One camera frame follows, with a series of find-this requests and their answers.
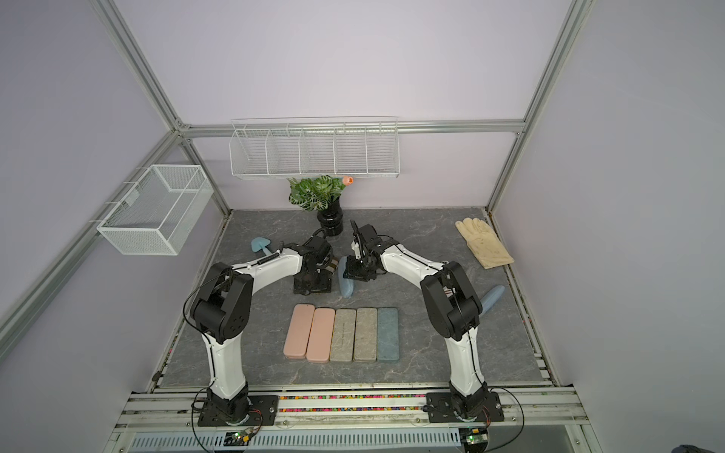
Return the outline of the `pink case black sunglasses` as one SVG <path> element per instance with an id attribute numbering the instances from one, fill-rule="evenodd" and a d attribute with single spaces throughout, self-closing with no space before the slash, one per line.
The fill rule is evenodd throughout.
<path id="1" fill-rule="evenodd" d="M 315 310 L 306 352 L 308 362 L 325 364 L 330 360 L 334 323 L 335 309 L 319 308 Z"/>

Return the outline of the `grey case mint lining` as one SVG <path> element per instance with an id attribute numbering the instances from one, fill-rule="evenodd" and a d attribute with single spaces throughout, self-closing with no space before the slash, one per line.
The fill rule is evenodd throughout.
<path id="1" fill-rule="evenodd" d="M 375 362 L 377 360 L 378 310 L 360 308 L 356 313 L 354 362 Z"/>

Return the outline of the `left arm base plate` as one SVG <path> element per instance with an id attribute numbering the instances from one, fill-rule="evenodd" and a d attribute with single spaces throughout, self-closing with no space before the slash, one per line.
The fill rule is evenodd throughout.
<path id="1" fill-rule="evenodd" d="M 209 393 L 199 412 L 200 427 L 272 426 L 279 409 L 279 397 L 271 394 L 242 394 L 233 400 Z"/>

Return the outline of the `grey mint case red sunglasses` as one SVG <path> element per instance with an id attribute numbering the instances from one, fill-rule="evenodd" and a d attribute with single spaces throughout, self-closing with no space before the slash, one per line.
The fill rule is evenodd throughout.
<path id="1" fill-rule="evenodd" d="M 331 362 L 352 362 L 355 342 L 357 311 L 353 309 L 337 310 L 330 346 Z"/>

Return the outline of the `mint case blue glasses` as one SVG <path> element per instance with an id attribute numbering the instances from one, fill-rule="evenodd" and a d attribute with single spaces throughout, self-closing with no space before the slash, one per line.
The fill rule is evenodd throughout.
<path id="1" fill-rule="evenodd" d="M 396 308 L 378 309 L 377 358 L 379 362 L 400 360 L 400 319 Z"/>

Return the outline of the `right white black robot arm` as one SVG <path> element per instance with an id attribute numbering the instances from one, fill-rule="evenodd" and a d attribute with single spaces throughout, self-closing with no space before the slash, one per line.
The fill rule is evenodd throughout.
<path id="1" fill-rule="evenodd" d="M 371 281 L 394 274 L 421 290 L 430 323 L 446 342 L 451 406 L 462 418 L 478 416 L 489 396 L 477 346 L 483 303 L 464 267 L 419 256 L 371 225 L 351 226 L 353 254 L 346 259 L 344 276 Z"/>

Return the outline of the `light blue case white sunglasses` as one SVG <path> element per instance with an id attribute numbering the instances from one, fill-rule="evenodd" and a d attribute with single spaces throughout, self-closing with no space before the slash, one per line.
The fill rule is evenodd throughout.
<path id="1" fill-rule="evenodd" d="M 351 298 L 354 293 L 354 280 L 347 276 L 348 256 L 343 256 L 337 266 L 338 284 L 342 298 Z"/>

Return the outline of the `pink hard glasses case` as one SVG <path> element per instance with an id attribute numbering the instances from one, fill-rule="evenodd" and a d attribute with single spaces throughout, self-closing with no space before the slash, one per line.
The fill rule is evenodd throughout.
<path id="1" fill-rule="evenodd" d="M 300 360 L 306 357 L 314 316 L 314 305 L 298 304 L 294 307 L 283 347 L 287 359 Z"/>

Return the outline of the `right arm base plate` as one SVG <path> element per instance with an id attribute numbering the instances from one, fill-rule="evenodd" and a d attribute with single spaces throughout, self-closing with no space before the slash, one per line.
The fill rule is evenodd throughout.
<path id="1" fill-rule="evenodd" d="M 428 393 L 424 412 L 431 423 L 504 421 L 500 397 L 488 390 L 480 390 L 473 396 L 456 392 Z"/>

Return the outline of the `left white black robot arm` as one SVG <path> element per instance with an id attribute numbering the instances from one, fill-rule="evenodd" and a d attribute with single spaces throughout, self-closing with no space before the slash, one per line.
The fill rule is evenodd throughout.
<path id="1" fill-rule="evenodd" d="M 207 394 L 214 405 L 237 415 L 247 410 L 241 335 L 249 321 L 254 294 L 286 277 L 294 279 L 294 294 L 328 293 L 337 264 L 327 234 L 319 228 L 301 245 L 287 243 L 251 262 L 217 262 L 209 269 L 193 292 L 189 324 L 207 344 L 211 370 Z"/>

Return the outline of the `blue case orange lining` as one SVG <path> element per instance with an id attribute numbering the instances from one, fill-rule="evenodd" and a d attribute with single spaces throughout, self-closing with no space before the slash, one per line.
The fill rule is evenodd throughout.
<path id="1" fill-rule="evenodd" d="M 506 288 L 503 285 L 497 285 L 489 290 L 481 298 L 481 315 L 484 315 L 485 313 L 487 313 L 487 311 L 490 311 L 500 300 L 500 298 L 502 298 L 505 291 Z"/>

